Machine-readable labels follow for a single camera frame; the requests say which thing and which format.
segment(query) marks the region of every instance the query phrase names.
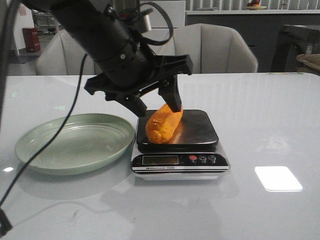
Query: white chair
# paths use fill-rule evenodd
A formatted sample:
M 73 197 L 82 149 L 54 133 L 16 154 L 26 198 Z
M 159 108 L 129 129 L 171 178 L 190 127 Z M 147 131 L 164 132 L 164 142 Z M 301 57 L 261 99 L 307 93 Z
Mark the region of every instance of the white chair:
M 230 27 L 197 23 L 174 29 L 159 55 L 189 54 L 194 74 L 256 73 L 258 61 L 241 37 Z
M 37 75 L 79 75 L 85 51 L 65 31 L 61 30 L 52 38 L 47 48 L 35 63 Z M 85 60 L 83 74 L 96 75 L 101 70 L 90 57 Z

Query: white table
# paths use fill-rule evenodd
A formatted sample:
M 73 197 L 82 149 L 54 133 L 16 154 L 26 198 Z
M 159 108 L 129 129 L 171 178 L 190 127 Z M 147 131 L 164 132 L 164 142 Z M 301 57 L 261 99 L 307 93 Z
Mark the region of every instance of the white table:
M 0 194 L 19 168 L 16 141 L 67 114 L 76 76 L 8 77 L 0 134 Z M 231 164 L 213 181 L 144 181 L 114 164 L 74 176 L 27 169 L 2 206 L 10 240 L 315 240 L 320 236 L 320 79 L 311 74 L 179 76 L 185 109 L 208 113 Z M 149 109 L 162 99 L 143 97 Z M 81 89 L 74 114 L 137 117 Z M 266 190 L 256 170 L 287 167 L 300 183 Z M 12 167 L 9 172 L 3 171 Z M 283 184 L 285 176 L 280 176 Z

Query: pale green plate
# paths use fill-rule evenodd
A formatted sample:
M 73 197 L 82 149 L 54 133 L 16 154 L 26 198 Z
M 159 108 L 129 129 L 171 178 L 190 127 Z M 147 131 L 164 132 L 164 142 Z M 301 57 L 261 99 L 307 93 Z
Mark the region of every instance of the pale green plate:
M 63 118 L 27 132 L 15 145 L 15 154 L 27 162 L 56 133 Z M 135 138 L 132 125 L 114 115 L 79 114 L 69 118 L 62 132 L 29 167 L 50 175 L 76 175 L 102 168 L 123 155 Z

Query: floor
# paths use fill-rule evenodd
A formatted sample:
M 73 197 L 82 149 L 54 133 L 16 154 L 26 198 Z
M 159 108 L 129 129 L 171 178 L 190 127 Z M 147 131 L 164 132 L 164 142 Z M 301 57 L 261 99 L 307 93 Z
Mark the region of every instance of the floor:
M 37 52 L 26 52 L 23 51 L 20 54 L 24 56 L 40 56 L 41 53 L 46 49 L 47 45 L 49 44 L 50 40 L 53 38 L 53 34 L 44 34 L 39 35 L 39 42 L 40 42 L 40 51 Z M 28 61 L 26 63 L 20 64 L 9 64 L 8 68 L 8 76 L 34 76 L 36 75 L 35 71 L 35 64 L 37 59 Z

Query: lcd screen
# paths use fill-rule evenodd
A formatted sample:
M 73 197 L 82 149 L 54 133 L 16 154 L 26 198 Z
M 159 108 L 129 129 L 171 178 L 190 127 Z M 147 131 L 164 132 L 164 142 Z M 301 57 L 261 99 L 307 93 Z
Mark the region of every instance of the lcd screen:
M 179 164 L 178 156 L 143 156 L 142 165 L 171 165 Z

